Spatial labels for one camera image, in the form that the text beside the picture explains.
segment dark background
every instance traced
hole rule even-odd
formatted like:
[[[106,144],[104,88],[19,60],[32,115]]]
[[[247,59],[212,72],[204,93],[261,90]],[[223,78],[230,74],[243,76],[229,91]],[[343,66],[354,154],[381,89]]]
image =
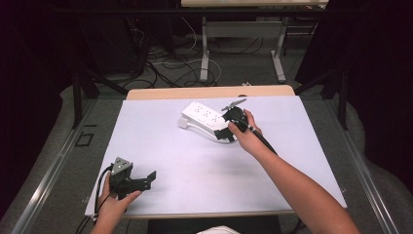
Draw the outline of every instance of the dark background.
[[[170,7],[178,4],[167,0],[159,2]],[[365,3],[367,1],[330,0],[328,8],[356,9]],[[41,0],[9,0],[0,4],[2,216],[19,192],[56,121],[61,107],[59,93],[71,85],[73,66],[67,55],[94,70],[99,71],[100,67],[91,49],[91,40],[84,33],[85,26],[78,21],[50,16]],[[62,8],[71,6],[68,0],[54,4]],[[413,170],[410,149],[413,143],[413,8],[401,1],[383,1],[376,6],[373,23],[363,29],[364,39],[352,57],[349,102],[365,128],[366,157],[396,175],[413,191],[410,173]],[[352,33],[360,25],[355,19],[323,19],[296,80],[306,84],[334,66],[346,53],[349,42],[359,40]],[[169,26],[163,30],[166,34],[184,33],[173,21]],[[59,38],[62,37],[69,45],[61,44]],[[160,43],[173,49],[168,41]],[[117,68],[130,70],[126,66]],[[334,85],[325,85],[336,91]]]

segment metal frame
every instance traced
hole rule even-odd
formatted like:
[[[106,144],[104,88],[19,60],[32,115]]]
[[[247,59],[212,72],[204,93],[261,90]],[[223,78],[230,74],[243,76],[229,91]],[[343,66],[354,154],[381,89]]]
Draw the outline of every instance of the metal frame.
[[[280,54],[285,37],[288,19],[282,21],[207,21],[203,17],[203,60],[201,64],[200,81],[207,81],[209,50],[208,37],[269,37],[278,38],[275,51],[271,51],[274,68],[280,83],[285,83]]]

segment gray carpet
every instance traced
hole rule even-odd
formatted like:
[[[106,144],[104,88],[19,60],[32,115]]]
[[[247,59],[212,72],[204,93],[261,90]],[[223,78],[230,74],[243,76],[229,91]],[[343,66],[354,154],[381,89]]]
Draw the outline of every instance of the gray carpet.
[[[245,48],[251,41],[253,40],[225,39],[217,43],[220,45],[220,51],[225,49],[236,52]],[[291,39],[288,44],[288,54],[286,57],[282,57],[287,84],[294,88],[298,84],[294,82],[293,78],[307,45],[308,40],[306,38]],[[236,86],[244,81],[248,81],[252,85],[278,84],[270,61],[269,49],[271,49],[271,41],[264,41],[262,49],[252,55],[211,55],[210,58],[214,59],[221,69],[218,86]],[[153,60],[153,62],[162,60],[163,58],[158,58]],[[184,85],[186,81],[194,79],[193,75],[180,78],[180,76],[190,71],[188,67],[174,70],[166,69],[160,65],[159,67],[162,73],[180,85]],[[210,69],[217,77],[219,74],[217,66],[211,63]],[[154,76],[145,72],[142,75],[142,79],[154,80]],[[144,86],[144,83],[135,82],[129,84],[127,88],[142,88]],[[157,82],[157,88],[167,86],[161,81]],[[94,107],[90,115],[86,117],[86,121],[80,127],[81,129],[78,130],[79,135],[83,135],[78,144],[87,143],[88,137],[93,135],[91,144],[89,146],[73,145],[68,148],[68,157],[67,161],[64,162],[64,168],[56,178],[56,183],[50,194],[48,194],[42,209],[36,215],[33,223],[31,223],[30,233],[73,233],[83,218],[86,207],[86,203],[83,200],[91,194],[94,180],[97,177],[98,169],[123,98],[107,87],[99,86],[99,89],[102,93],[100,99],[93,101]],[[314,87],[302,95],[303,103],[309,113],[333,173],[339,184],[346,189],[344,196],[349,205],[349,213],[363,233],[382,233],[380,223],[355,173],[352,159],[349,156],[349,149],[334,122],[334,117],[328,111],[330,104],[334,105],[335,102],[323,101],[318,94],[319,87]],[[45,173],[50,168],[50,165],[53,164],[57,157],[61,156],[61,149],[71,134],[70,128],[73,123],[71,89],[67,89],[61,95],[63,97],[63,108],[56,121],[55,128],[51,132],[42,153],[39,155],[29,178],[1,220],[1,233],[11,233],[15,228],[16,223]],[[357,113],[352,108],[348,110],[348,120],[349,133],[357,149],[362,152],[364,141],[362,124],[357,118]],[[374,165],[368,165],[370,166],[373,180],[381,191],[400,233],[408,233],[413,230],[412,223],[409,221],[413,220],[413,200],[411,194],[406,191],[395,177]],[[280,216],[282,231],[286,233],[292,229],[295,221],[295,215]],[[131,222],[123,220],[115,233],[126,233],[128,226],[128,233],[146,233],[147,222],[146,220],[133,220]],[[89,232],[91,228],[92,225],[89,224],[85,233]],[[307,232],[308,230],[304,229],[300,233]]]

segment power outlet socket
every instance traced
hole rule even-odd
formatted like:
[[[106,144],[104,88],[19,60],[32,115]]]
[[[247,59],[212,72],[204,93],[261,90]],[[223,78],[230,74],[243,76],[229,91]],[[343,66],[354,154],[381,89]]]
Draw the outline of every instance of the power outlet socket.
[[[228,127],[228,124],[222,118],[222,114],[195,100],[182,111],[182,116],[212,135],[214,135],[215,130]]]

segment desk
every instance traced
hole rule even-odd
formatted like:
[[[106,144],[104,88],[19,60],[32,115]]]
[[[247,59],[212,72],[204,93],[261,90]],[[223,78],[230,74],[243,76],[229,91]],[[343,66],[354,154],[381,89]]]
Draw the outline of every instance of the desk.
[[[182,0],[183,7],[288,7],[326,5],[328,0]],[[278,38],[276,50],[271,51],[274,68],[278,81],[285,83],[280,54],[288,18],[282,21],[207,21],[203,17],[203,60],[201,65],[201,81],[207,80],[209,50],[207,49],[208,37],[269,37]]]
[[[123,103],[100,172],[119,156],[134,163],[132,178],[157,171],[157,179],[130,205],[125,217],[292,213],[261,166],[237,142],[220,144],[177,127],[181,111],[193,99],[218,109],[239,95],[247,96],[241,107],[254,113],[281,157],[347,207],[301,99],[290,87],[134,90]],[[93,206],[91,199],[86,215],[93,213]]]

